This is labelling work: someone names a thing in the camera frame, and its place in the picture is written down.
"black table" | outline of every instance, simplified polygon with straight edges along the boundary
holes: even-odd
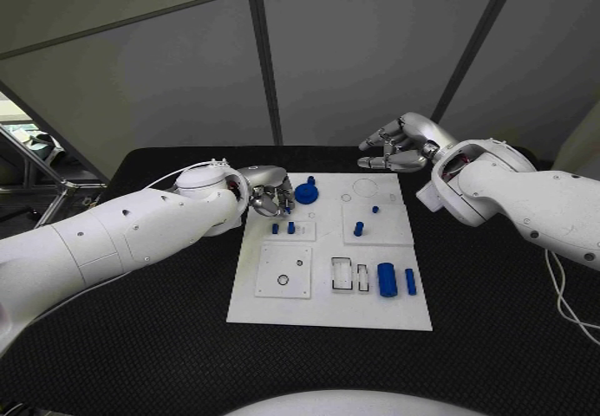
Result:
[[[184,147],[131,152],[105,199],[190,163],[360,172],[345,147]],[[325,388],[407,393],[488,414],[600,414],[600,347],[565,322],[542,263],[501,216],[477,228],[415,198],[399,175],[433,332],[224,322],[242,228],[90,291],[21,334],[0,396],[76,415],[220,414]],[[565,261],[566,298],[600,322],[600,276]]]

